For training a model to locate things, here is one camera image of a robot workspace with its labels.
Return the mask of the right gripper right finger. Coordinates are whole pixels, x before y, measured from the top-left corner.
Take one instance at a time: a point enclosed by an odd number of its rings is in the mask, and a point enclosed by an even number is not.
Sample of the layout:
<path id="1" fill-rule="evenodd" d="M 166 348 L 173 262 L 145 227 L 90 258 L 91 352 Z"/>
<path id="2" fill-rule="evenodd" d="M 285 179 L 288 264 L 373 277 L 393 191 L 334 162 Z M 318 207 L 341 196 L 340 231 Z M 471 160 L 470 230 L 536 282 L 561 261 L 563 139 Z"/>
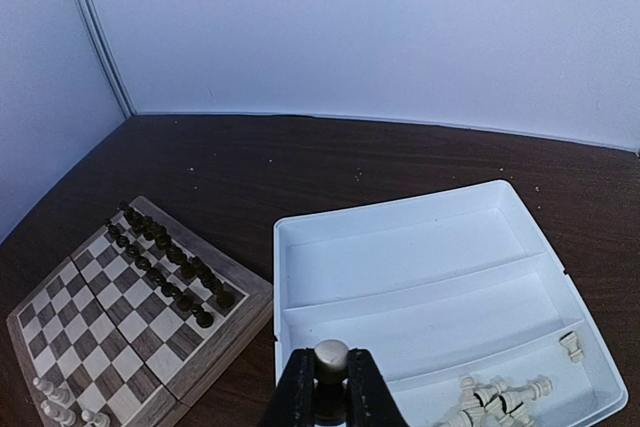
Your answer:
<path id="1" fill-rule="evenodd" d="M 350 350 L 347 368 L 347 425 L 404 426 L 405 420 L 371 353 Z"/>

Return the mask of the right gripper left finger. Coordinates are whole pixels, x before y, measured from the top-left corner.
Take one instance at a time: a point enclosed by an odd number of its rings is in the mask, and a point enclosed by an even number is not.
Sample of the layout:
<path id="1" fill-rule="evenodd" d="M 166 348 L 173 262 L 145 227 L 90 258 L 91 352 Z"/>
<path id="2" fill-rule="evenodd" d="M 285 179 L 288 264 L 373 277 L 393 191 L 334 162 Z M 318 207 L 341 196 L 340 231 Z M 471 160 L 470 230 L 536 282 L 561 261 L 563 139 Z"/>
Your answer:
<path id="1" fill-rule="evenodd" d="M 314 351 L 310 348 L 294 350 L 259 421 L 259 426 L 313 427 L 314 385 Z"/>

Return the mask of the white pawn second row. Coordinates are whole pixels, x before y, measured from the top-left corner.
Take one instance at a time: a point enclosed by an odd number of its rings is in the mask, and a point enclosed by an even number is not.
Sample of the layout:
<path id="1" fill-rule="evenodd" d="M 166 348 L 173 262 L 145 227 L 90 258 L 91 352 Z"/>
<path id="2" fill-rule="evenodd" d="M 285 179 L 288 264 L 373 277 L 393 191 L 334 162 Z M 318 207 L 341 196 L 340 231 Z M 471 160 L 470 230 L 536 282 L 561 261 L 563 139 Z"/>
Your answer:
<path id="1" fill-rule="evenodd" d="M 348 352 L 347 345 L 336 339 L 314 347 L 313 410 L 317 425 L 336 426 L 345 421 Z"/>

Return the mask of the white chess piece short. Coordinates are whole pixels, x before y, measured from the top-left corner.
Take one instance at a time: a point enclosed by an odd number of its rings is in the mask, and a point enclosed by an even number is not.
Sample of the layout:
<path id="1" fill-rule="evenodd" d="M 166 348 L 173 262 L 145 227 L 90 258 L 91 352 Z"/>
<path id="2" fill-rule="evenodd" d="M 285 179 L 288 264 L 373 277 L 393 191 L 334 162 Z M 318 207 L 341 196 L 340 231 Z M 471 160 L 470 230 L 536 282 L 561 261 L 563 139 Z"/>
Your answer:
<path id="1" fill-rule="evenodd" d="M 111 424 L 110 417 L 103 412 L 86 409 L 81 412 L 81 418 L 85 423 L 94 427 L 109 427 Z"/>

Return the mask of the white chess piece tall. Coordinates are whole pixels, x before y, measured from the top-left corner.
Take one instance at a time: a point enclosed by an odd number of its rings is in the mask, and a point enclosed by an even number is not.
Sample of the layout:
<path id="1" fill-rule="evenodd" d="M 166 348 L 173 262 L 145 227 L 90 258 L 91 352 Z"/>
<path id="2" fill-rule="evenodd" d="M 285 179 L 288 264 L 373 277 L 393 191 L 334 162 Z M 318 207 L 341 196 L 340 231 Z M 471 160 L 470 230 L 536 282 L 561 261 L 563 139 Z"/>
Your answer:
<path id="1" fill-rule="evenodd" d="M 76 414 L 71 409 L 62 407 L 49 400 L 44 400 L 40 404 L 43 413 L 62 426 L 71 427 L 76 423 Z"/>

